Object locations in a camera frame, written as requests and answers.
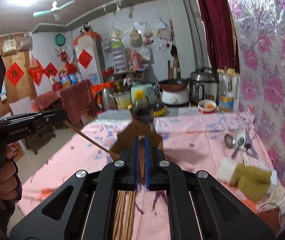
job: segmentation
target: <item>floor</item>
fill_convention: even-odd
[[[56,127],[56,138],[47,138],[45,142],[38,142],[38,146],[41,146],[38,150],[38,154],[35,155],[32,150],[27,150],[24,143],[19,141],[23,148],[25,155],[17,161],[19,169],[19,178],[22,183],[26,182],[30,176],[37,171],[44,163],[57,152],[65,143],[67,143],[75,134],[74,131],[67,128],[65,125],[59,125]],[[9,235],[11,229],[23,218],[19,209],[16,207],[15,213],[10,219],[8,225],[7,234]]]

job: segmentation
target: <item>green plate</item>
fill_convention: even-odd
[[[57,46],[61,47],[65,44],[66,38],[61,33],[58,33],[55,36],[54,41]]]

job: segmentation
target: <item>ceiling fan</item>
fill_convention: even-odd
[[[67,7],[68,5],[73,4],[74,2],[75,1],[73,0],[73,1],[70,1],[70,2],[67,2],[67,3],[61,5],[60,7],[57,7],[57,0],[53,0],[52,8],[50,10],[34,12],[34,17],[53,13],[53,16],[55,17],[56,21],[60,21],[60,16],[58,13],[55,13],[55,11],[61,10],[65,7]]]

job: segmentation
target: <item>electric pressure cooker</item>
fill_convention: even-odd
[[[198,103],[203,99],[218,100],[219,76],[211,68],[201,68],[191,73],[189,80],[189,99]]]

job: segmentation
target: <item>person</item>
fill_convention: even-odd
[[[22,186],[18,177],[18,168],[13,160],[13,152],[9,146],[2,148],[6,157],[5,164],[0,168],[0,199],[21,200]],[[0,210],[0,229],[6,233],[10,217],[15,211],[15,205],[12,208]]]

